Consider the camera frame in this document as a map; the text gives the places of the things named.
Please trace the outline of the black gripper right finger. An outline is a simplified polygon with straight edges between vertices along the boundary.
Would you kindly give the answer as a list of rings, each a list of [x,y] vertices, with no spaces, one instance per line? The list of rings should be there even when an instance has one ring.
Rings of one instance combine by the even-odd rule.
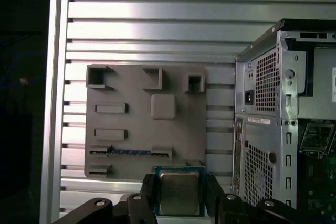
[[[335,181],[301,180],[297,209],[273,198],[273,178],[249,181],[244,197],[225,193],[213,174],[205,177],[205,207],[212,223],[335,223]]]

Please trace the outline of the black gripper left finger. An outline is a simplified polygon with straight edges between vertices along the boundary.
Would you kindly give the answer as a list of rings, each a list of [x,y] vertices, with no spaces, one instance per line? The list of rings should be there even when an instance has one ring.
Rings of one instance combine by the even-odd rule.
[[[94,198],[56,220],[58,224],[72,223],[157,223],[154,213],[156,178],[145,175],[139,193],[130,194],[116,205],[106,198]]]

